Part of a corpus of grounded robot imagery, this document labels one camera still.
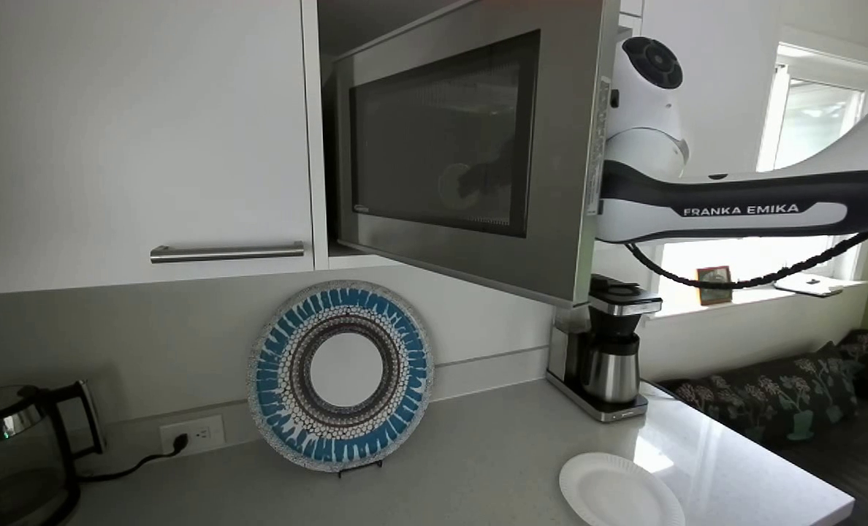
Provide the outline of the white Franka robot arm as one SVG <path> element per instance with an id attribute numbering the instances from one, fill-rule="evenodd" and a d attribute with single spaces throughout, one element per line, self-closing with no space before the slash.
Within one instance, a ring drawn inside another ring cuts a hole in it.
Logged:
<path id="1" fill-rule="evenodd" d="M 868 230 L 868 115 L 792 166 L 684 180 L 681 84 L 684 66 L 663 40 L 633 34 L 614 47 L 600 240 Z"/>

